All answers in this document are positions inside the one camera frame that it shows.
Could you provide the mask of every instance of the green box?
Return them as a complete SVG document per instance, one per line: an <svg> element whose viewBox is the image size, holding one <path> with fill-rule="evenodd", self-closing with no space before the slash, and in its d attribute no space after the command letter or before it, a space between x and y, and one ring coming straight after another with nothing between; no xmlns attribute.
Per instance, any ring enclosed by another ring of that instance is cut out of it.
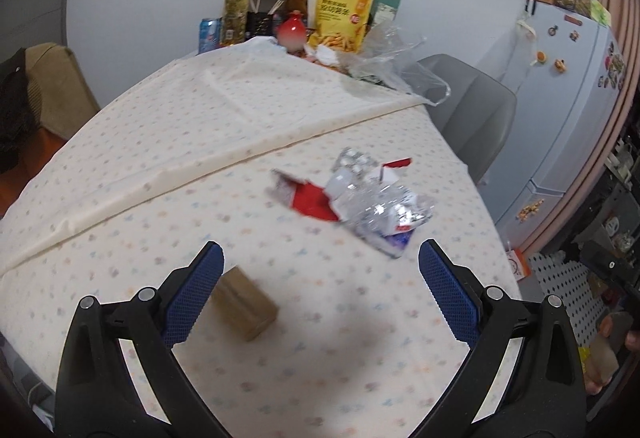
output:
<svg viewBox="0 0 640 438"><path fill-rule="evenodd" d="M393 21L398 13L400 0L374 0L371 6L371 25L375 26L384 20Z"/></svg>

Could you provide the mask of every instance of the pegboard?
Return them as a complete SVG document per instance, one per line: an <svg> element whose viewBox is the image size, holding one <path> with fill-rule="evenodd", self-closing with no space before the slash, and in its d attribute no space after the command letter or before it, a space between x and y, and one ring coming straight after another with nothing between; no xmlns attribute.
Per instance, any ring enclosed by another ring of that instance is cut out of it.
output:
<svg viewBox="0 0 640 438"><path fill-rule="evenodd" d="M598 329L596 322L606 311L600 297L593 298L587 283L589 269L577 261L562 262L564 252L552 256L534 254L529 266L545 295L556 294L569 314L579 346L588 346Z"/></svg>

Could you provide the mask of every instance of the small brown box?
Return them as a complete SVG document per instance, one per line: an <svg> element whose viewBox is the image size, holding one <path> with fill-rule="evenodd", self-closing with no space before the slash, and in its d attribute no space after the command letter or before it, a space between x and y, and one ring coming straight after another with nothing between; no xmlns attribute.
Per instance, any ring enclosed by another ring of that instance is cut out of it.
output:
<svg viewBox="0 0 640 438"><path fill-rule="evenodd" d="M246 341L260 335L278 317L278 307L235 266L222 275L211 299L225 321Z"/></svg>

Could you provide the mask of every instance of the cardboard box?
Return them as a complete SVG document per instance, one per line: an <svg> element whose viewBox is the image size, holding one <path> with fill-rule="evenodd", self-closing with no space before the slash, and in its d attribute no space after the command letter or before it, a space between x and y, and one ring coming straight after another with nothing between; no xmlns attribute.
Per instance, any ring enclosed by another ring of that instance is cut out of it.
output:
<svg viewBox="0 0 640 438"><path fill-rule="evenodd" d="M398 13L400 0L374 0L371 6L371 25L375 26L384 20L393 21Z"/></svg>
<svg viewBox="0 0 640 438"><path fill-rule="evenodd" d="M252 341L278 317L278 307L240 270L224 273L211 299L223 319L245 341Z"/></svg>

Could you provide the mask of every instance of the bottle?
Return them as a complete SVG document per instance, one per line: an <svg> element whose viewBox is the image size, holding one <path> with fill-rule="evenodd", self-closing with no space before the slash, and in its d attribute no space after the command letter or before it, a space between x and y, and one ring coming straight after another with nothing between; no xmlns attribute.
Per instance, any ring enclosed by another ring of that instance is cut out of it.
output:
<svg viewBox="0 0 640 438"><path fill-rule="evenodd" d="M249 0L225 0L225 15L222 18L220 44L231 46L244 41L246 14L249 11Z"/></svg>

